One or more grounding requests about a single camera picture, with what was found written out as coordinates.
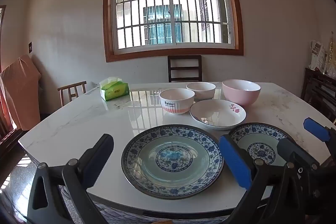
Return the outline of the barred window wooden frame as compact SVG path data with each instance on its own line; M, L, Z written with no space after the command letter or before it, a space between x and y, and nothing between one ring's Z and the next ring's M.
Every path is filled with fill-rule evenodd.
M108 62L244 53L239 0L103 0Z

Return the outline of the green tissue pack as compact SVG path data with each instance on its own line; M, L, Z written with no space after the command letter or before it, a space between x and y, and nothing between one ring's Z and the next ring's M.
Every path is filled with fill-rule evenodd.
M108 77L100 83L100 95L104 101L110 101L129 94L128 83L120 77Z

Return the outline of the large blue patterned plate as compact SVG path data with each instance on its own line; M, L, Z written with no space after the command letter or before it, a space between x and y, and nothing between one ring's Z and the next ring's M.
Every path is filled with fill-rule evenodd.
M155 198L194 196L221 175L218 141L200 128L168 124L136 135L123 150L122 171L132 186Z

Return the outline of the small blue patterned plate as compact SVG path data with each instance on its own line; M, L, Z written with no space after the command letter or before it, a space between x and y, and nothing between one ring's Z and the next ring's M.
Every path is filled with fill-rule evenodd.
M270 124L244 123L233 128L232 140L239 148L247 151L255 159L262 159L268 165L283 166L285 160L277 152L277 144L281 139L294 139L286 132Z

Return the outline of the snack bags on cabinet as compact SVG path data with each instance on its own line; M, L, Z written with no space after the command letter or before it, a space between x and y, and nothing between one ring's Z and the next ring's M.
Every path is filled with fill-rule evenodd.
M309 69L318 71L324 75L335 79L335 37L331 32L328 47L325 48L316 40L310 41L311 60Z

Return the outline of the light wooden chair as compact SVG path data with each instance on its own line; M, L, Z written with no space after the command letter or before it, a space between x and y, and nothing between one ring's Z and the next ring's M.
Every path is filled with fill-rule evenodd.
M61 86L58 88L58 93L59 93L59 97L60 97L60 104L61 107L63 107L66 102L64 100L64 93L67 92L68 95L68 101L72 102L73 98L78 98L79 97L79 92L78 92L78 88L81 88L82 90L82 94L86 93L86 81L81 81L78 83L74 83L74 84L69 84L66 86Z

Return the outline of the white bowl blue print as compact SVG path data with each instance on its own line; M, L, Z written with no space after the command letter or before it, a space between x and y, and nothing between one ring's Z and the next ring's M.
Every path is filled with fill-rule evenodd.
M216 85L206 82L189 83L186 88L195 93L194 101L211 100L215 95Z

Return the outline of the white bowl pink stripe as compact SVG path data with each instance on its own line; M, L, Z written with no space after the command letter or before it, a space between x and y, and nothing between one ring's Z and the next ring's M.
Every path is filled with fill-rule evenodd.
M172 88L161 91L159 99L163 110L170 114L182 115L189 112L194 103L195 92L186 88Z

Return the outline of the orange covered furniture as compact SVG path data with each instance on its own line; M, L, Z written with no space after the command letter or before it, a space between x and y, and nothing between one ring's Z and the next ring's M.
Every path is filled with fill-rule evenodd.
M41 74L28 55L22 55L1 72L1 92L15 129L29 131L40 121Z

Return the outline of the dark wooden chair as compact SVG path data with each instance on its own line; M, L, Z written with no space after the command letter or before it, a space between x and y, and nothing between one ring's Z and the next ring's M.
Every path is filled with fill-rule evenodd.
M194 66L175 66L172 64L174 61L183 60L193 60L197 61L197 65ZM202 56L201 55L173 55L167 56L167 69L168 69L168 81L172 82L202 82L203 71L202 71ZM185 76L185 77L174 77L173 72L180 71L194 71L197 72L197 76Z

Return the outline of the black wall switch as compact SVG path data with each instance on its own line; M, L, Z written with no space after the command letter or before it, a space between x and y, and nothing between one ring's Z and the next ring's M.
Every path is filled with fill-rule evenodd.
M29 42L29 53L33 51L33 43Z

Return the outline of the side window wooden frame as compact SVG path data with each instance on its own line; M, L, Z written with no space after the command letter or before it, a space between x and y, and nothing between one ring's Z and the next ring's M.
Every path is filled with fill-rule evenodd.
M2 33L3 19L5 15L6 5L0 5L0 36Z

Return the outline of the wooden chair lower left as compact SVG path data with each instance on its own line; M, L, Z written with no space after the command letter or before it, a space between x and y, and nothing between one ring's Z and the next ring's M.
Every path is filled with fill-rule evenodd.
M1 185L25 154L18 141L26 132L22 129L14 130L1 140Z

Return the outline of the large pink bowl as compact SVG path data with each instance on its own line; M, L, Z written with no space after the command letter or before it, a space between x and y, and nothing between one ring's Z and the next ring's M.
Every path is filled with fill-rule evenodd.
M222 82L225 98L240 106L254 104L261 92L261 86L247 80L230 79Z

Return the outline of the white floral shallow plate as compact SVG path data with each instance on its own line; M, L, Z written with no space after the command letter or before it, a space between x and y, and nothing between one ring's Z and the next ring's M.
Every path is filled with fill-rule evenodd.
M203 100L194 103L190 115L200 124L214 130L229 130L244 122L246 111L227 100Z

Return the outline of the dark wooden side cabinet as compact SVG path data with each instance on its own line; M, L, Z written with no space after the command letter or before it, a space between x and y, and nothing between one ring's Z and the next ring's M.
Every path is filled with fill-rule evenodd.
M335 124L335 79L320 71L305 68L301 99Z

